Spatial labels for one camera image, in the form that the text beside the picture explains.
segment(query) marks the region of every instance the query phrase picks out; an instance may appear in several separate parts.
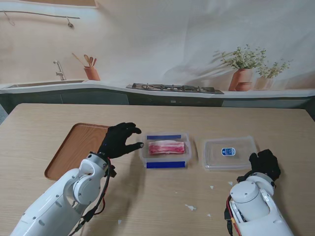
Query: wooden table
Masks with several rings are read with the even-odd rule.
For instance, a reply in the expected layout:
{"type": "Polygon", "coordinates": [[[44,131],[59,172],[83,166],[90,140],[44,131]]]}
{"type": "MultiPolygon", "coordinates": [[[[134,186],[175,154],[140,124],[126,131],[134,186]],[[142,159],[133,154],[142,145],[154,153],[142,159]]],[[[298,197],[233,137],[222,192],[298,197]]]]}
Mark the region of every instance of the wooden table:
{"type": "Polygon", "coordinates": [[[205,170],[200,141],[247,135],[278,157],[282,175],[275,201],[292,231],[314,235],[315,123],[306,111],[55,104],[19,105],[0,126],[0,235],[9,235],[24,210],[54,183],[44,170],[74,124],[122,121],[135,122],[143,132],[190,133],[194,159],[177,170],[146,170],[137,152],[113,160],[118,174],[110,181],[105,212],[76,235],[228,235],[223,218],[228,182],[247,171],[205,170]]]}

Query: clear plastic container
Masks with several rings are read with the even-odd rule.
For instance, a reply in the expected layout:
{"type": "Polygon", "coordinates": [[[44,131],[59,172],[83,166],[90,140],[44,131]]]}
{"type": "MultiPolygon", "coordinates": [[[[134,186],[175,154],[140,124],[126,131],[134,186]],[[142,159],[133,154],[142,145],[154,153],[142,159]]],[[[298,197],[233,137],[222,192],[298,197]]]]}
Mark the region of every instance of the clear plastic container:
{"type": "Polygon", "coordinates": [[[142,142],[144,147],[140,149],[140,159],[147,168],[179,168],[185,167],[191,159],[191,145],[187,133],[156,132],[144,135],[142,142]],[[183,154],[149,154],[149,143],[161,140],[174,140],[184,142],[183,154]]]}
{"type": "Polygon", "coordinates": [[[204,166],[208,170],[251,169],[249,158],[254,152],[257,148],[252,136],[209,139],[204,143],[204,166]]]}

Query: black glove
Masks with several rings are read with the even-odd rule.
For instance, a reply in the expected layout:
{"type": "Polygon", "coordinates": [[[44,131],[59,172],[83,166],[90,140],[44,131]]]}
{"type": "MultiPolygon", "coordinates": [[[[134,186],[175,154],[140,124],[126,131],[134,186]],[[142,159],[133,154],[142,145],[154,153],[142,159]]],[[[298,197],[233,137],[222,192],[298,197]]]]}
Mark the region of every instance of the black glove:
{"type": "Polygon", "coordinates": [[[134,123],[120,123],[109,127],[98,153],[109,158],[117,158],[142,148],[144,144],[140,142],[126,146],[127,138],[133,133],[141,134],[141,130],[134,123]]]}
{"type": "Polygon", "coordinates": [[[250,156],[252,172],[261,172],[269,176],[273,181],[279,178],[281,170],[277,158],[269,149],[260,151],[258,155],[253,153],[250,156]]]}

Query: blue tape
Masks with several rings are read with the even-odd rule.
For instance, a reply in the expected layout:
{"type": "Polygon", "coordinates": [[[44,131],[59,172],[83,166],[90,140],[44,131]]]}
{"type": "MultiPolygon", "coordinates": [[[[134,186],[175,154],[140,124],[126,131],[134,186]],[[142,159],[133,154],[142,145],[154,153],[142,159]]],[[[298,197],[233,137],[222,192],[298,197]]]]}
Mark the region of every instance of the blue tape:
{"type": "Polygon", "coordinates": [[[185,168],[185,161],[147,162],[147,169],[185,168]]]}
{"type": "Polygon", "coordinates": [[[148,135],[147,140],[170,140],[181,139],[181,135],[148,135]]]}

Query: sink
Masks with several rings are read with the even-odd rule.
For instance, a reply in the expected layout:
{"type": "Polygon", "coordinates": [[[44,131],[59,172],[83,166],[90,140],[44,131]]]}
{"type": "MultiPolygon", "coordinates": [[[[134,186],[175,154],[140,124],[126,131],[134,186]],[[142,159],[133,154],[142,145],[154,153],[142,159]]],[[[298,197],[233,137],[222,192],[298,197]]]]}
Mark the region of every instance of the sink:
{"type": "Polygon", "coordinates": [[[85,80],[65,80],[65,81],[54,81],[54,82],[42,82],[42,83],[32,83],[32,84],[21,84],[21,85],[12,85],[7,87],[10,88],[23,88],[23,87],[32,87],[32,86],[44,86],[44,85],[60,85],[60,84],[73,84],[73,83],[82,83],[85,80]]]}

